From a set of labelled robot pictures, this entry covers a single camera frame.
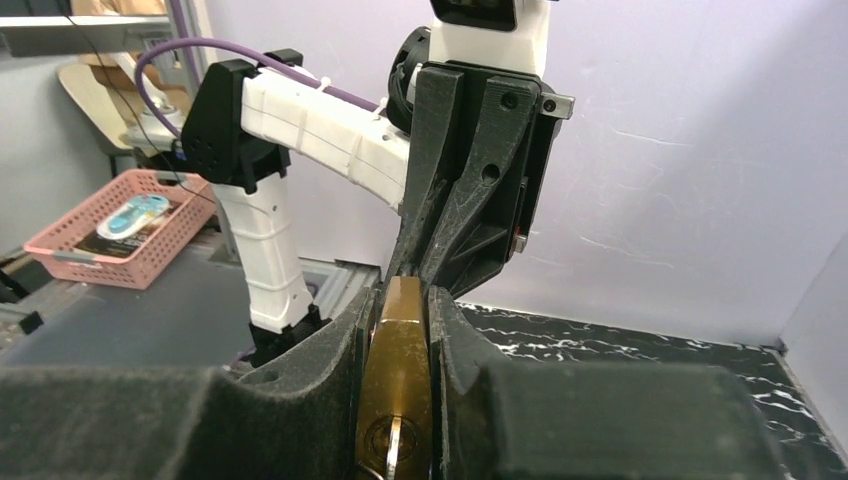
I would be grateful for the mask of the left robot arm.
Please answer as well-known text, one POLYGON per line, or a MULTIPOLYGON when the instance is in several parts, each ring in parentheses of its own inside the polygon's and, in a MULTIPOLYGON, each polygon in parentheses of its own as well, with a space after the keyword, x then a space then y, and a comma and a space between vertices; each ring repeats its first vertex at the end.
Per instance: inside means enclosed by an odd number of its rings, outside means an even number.
POLYGON ((213 64, 180 145, 229 220, 249 286, 253 366, 323 324, 285 206, 292 152, 380 197, 401 218, 388 272, 464 295, 498 275, 532 225, 551 146, 573 112, 536 73, 436 60, 414 30, 385 106, 302 72, 295 50, 213 64))

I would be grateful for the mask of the pink plastic basket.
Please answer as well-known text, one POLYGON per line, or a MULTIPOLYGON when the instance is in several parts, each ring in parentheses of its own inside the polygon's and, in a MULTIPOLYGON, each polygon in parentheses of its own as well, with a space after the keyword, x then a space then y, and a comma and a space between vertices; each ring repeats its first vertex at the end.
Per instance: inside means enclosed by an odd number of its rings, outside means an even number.
POLYGON ((200 176, 132 169, 24 250, 57 279, 143 290, 215 213, 211 186, 200 176))

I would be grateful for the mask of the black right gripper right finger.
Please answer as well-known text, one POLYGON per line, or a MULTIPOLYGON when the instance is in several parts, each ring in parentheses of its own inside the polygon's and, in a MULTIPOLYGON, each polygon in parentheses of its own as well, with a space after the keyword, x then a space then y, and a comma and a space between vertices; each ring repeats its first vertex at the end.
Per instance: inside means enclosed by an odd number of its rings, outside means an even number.
POLYGON ((730 371, 513 360, 451 294, 427 294, 436 479, 781 479, 777 440, 730 371))

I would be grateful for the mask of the keys of large padlock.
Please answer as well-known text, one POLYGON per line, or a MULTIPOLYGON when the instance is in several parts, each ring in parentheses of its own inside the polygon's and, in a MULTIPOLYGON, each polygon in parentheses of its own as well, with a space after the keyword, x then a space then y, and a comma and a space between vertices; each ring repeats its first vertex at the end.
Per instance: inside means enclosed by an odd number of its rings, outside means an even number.
POLYGON ((403 419, 392 416, 388 422, 376 426, 373 437, 377 440, 375 460, 371 464, 361 460, 357 467, 369 479, 395 479, 402 446, 403 419))

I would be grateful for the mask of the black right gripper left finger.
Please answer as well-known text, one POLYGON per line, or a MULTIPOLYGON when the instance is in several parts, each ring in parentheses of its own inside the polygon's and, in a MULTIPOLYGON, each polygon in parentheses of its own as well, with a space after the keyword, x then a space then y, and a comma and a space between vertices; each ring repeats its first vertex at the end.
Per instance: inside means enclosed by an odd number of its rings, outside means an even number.
POLYGON ((6 368, 5 479, 352 479, 375 292, 243 376, 210 368, 6 368))

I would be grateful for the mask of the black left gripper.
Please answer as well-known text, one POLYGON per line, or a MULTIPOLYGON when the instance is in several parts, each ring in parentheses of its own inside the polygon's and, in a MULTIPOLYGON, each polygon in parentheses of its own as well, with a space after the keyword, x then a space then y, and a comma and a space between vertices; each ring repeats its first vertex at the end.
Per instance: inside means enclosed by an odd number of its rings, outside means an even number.
POLYGON ((414 30, 389 74, 388 117, 409 156, 386 277, 461 296, 500 273, 529 233, 564 98, 535 75, 431 62, 429 40, 414 30))

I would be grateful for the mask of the large long-shackle brass padlock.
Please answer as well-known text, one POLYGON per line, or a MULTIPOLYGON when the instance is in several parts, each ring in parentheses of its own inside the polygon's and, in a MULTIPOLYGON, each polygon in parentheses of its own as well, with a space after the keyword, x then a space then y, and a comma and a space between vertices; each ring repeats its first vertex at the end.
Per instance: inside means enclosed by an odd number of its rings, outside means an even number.
POLYGON ((403 419, 395 479, 428 479, 433 449, 433 393, 427 314, 421 280, 393 277, 371 338, 360 391, 355 441, 358 464, 375 460, 376 426, 403 419))

